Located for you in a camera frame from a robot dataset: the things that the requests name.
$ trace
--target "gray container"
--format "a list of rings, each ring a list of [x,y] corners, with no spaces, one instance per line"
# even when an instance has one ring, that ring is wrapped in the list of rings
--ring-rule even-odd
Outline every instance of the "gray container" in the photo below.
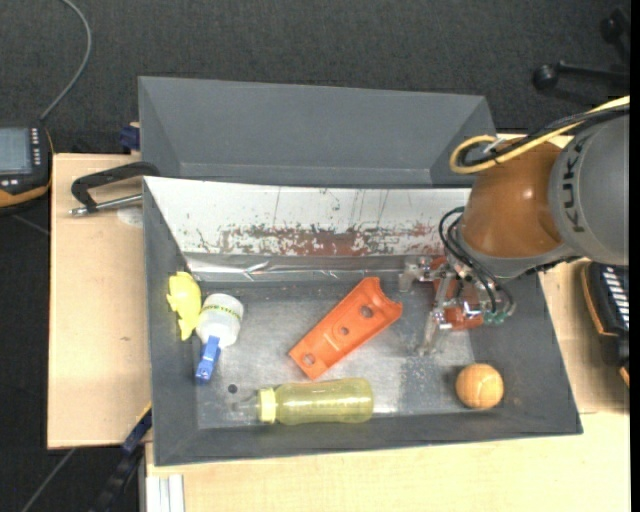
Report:
[[[481,96],[139,79],[143,159],[163,176],[270,185],[468,186],[448,159],[495,134]]]
[[[399,293],[397,278],[403,256],[441,250],[433,245],[437,234],[433,233],[435,239],[421,237],[430,232],[423,228],[433,226],[443,210],[464,203],[467,193],[462,189],[256,187],[145,178],[155,463],[164,466],[581,432],[535,275],[511,283],[518,309],[503,327],[457,333],[434,355],[421,357],[414,350],[433,288],[415,283],[409,293]],[[317,209],[313,215],[308,211],[311,204]],[[251,206],[261,212],[257,224]],[[296,226],[291,235],[296,240],[296,234],[307,232],[309,219],[315,217],[323,221],[322,237],[329,245],[332,236],[340,246],[345,233],[358,241],[366,234],[373,241],[364,246],[366,255],[361,256],[360,242],[345,246],[347,252],[354,249],[351,256],[335,258],[313,251],[290,255],[287,244],[271,249],[266,244],[265,240],[272,240],[268,234],[278,226]],[[421,219],[422,227],[416,225],[416,219]],[[267,236],[249,240],[245,237],[248,232]],[[230,293],[245,305],[238,341],[223,351],[212,381],[205,386],[194,380],[199,342],[195,336],[180,341],[176,315],[165,298],[169,277],[177,270],[191,271],[205,294]],[[287,356],[288,349],[364,275],[381,278],[385,294],[403,303],[403,316],[325,376],[367,378],[374,389],[373,419],[358,425],[290,427],[246,424],[229,415],[232,404],[257,387],[308,381]],[[490,362],[503,376],[505,396],[494,409],[466,409],[455,397],[456,375],[473,361]]]

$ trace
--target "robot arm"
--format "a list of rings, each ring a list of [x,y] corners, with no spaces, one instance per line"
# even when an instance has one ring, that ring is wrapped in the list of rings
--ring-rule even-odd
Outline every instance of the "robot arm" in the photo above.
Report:
[[[481,136],[454,151],[455,172],[479,174],[467,205],[440,223],[446,259],[421,264],[437,290],[421,352],[442,330],[502,323],[515,310],[510,279],[582,257],[628,265],[629,105],[610,102],[498,149]],[[594,120],[564,149],[549,142]],[[486,144],[486,156],[466,161]]]

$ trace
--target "blue plastic piece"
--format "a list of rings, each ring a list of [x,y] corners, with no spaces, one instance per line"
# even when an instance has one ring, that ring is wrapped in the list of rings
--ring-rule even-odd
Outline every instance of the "blue plastic piece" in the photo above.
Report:
[[[123,452],[125,452],[127,455],[133,454],[133,452],[136,450],[136,448],[140,444],[140,441],[142,440],[144,435],[147,433],[147,430],[151,428],[152,418],[153,418],[153,415],[152,415],[151,409],[149,409],[145,413],[145,415],[142,418],[140,418],[140,421],[138,421],[136,426],[133,427],[133,430],[124,440],[124,443],[122,443],[121,448]]]
[[[120,130],[120,144],[134,151],[140,150],[140,128],[125,126]]]
[[[204,382],[211,380],[213,374],[213,367],[216,361],[220,357],[220,338],[216,336],[209,336],[207,343],[202,348],[202,357],[198,368],[196,369],[196,379]]]

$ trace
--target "white cap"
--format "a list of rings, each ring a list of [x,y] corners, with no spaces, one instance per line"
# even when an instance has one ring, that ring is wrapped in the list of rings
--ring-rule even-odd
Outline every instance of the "white cap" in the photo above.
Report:
[[[273,388],[260,389],[258,391],[258,418],[264,423],[276,421],[276,392]]]

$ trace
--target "orange ball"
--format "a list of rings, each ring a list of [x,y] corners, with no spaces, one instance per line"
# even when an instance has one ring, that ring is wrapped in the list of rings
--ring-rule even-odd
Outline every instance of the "orange ball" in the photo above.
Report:
[[[489,409],[502,400],[502,376],[489,364],[470,364],[458,374],[456,394],[467,407]]]

